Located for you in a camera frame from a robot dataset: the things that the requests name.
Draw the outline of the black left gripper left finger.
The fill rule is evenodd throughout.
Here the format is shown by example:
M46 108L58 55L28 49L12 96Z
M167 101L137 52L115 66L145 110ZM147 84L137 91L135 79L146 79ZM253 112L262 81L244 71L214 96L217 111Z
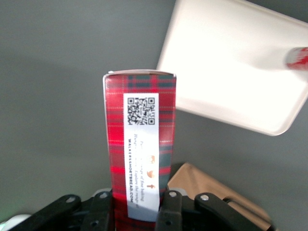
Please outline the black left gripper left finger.
M111 191L97 193L91 203L89 213L83 220L84 231L113 231L114 211Z

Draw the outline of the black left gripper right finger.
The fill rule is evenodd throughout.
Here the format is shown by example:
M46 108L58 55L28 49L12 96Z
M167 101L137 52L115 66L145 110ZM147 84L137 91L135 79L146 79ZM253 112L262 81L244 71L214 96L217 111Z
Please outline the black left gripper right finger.
M156 231L182 230L182 194L175 190L165 191L155 223Z

